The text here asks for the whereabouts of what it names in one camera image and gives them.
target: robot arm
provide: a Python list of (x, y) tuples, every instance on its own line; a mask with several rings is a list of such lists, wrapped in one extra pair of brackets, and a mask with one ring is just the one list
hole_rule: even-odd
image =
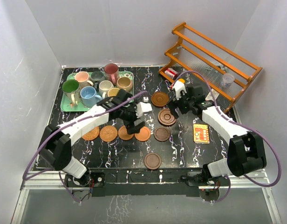
[(45, 148), (41, 150), (40, 156), (44, 158), (55, 170), (62, 170), (72, 175), (75, 178), (75, 182), (78, 182), (81, 186), (88, 184), (90, 181), (89, 169), (74, 158), (71, 146), (93, 128), (116, 118), (123, 120), (129, 134), (139, 133), (145, 123), (140, 122), (139, 124), (135, 124), (135, 122), (137, 122), (137, 120), (145, 113), (152, 111), (152, 107), (147, 103), (146, 98), (144, 98), (145, 102), (135, 101), (112, 112), (107, 112), (104, 115), (93, 117), (95, 114), (106, 112), (118, 106), (130, 97), (132, 97), (131, 94), (124, 90), (120, 90), (116, 97), (109, 97), (98, 102), (98, 104), (93, 106), (89, 111), (67, 123), (59, 126), (48, 125), (44, 131), (41, 143), (57, 129), (69, 124), (74, 124), (65, 128), (53, 137), (47, 143)]
[(214, 103), (205, 100), (201, 86), (186, 87), (182, 82), (177, 81), (172, 89), (176, 94), (168, 104), (172, 115), (178, 118), (177, 108), (182, 114), (192, 111), (194, 115), (212, 126), (229, 146), (227, 158), (203, 166), (202, 174), (198, 177), (199, 181), (207, 182), (222, 175), (241, 176), (267, 165), (262, 138), (256, 133), (229, 123), (231, 118), (224, 119), (217, 112)]

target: wooden rack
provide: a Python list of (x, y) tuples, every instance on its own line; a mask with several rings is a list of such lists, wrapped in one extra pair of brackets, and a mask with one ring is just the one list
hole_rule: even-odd
[[(175, 64), (179, 64), (186, 70), (195, 70), (204, 74), (209, 85), (229, 101), (224, 112), (231, 109), (262, 70), (262, 67), (242, 58), (185, 22), (177, 25), (172, 33), (178, 36), (178, 41), (165, 52), (171, 60), (159, 70), (159, 74), (172, 83), (174, 80), (164, 72)], [(236, 77), (231, 89), (220, 85), (222, 76), (226, 72), (216, 66), (217, 63), (223, 65)], [(201, 76), (193, 74), (203, 81)]]

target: red mug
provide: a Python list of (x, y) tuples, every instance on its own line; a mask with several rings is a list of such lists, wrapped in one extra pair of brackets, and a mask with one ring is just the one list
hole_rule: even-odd
[(119, 68), (116, 64), (107, 64), (104, 67), (104, 72), (109, 81), (116, 85), (117, 80), (119, 79)]

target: brown coaster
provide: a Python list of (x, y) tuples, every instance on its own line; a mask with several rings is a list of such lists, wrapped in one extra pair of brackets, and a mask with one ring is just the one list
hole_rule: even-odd
[(169, 97), (165, 92), (155, 92), (151, 98), (154, 106), (163, 107), (169, 102)]
[(135, 138), (139, 141), (147, 141), (151, 137), (151, 131), (147, 127), (142, 127), (139, 133), (135, 134)]
[(154, 131), (154, 137), (158, 141), (166, 141), (170, 138), (170, 131), (166, 127), (158, 127)]
[(169, 109), (161, 110), (158, 114), (158, 120), (164, 126), (171, 126), (177, 121)]
[(119, 129), (119, 137), (120, 139), (122, 140), (125, 140), (125, 141), (128, 141), (130, 139), (132, 139), (134, 136), (134, 134), (128, 134), (127, 133), (127, 129), (125, 126), (122, 126), (120, 129)]
[(99, 131), (100, 131), (99, 126), (95, 127), (88, 133), (84, 134), (82, 138), (85, 139), (86, 141), (92, 141), (99, 136)]
[(110, 142), (117, 137), (117, 129), (111, 125), (105, 126), (100, 131), (100, 138), (102, 141)]
[(148, 153), (144, 157), (144, 165), (148, 169), (158, 169), (161, 166), (161, 157), (157, 153)]

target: clear plastic cup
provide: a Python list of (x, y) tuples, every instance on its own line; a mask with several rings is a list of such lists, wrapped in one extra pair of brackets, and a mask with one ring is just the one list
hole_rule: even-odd
[(235, 80), (235, 76), (233, 76), (230, 73), (225, 73), (222, 77), (220, 84), (222, 87), (228, 88), (231, 86), (231, 84), (234, 82), (234, 80)]

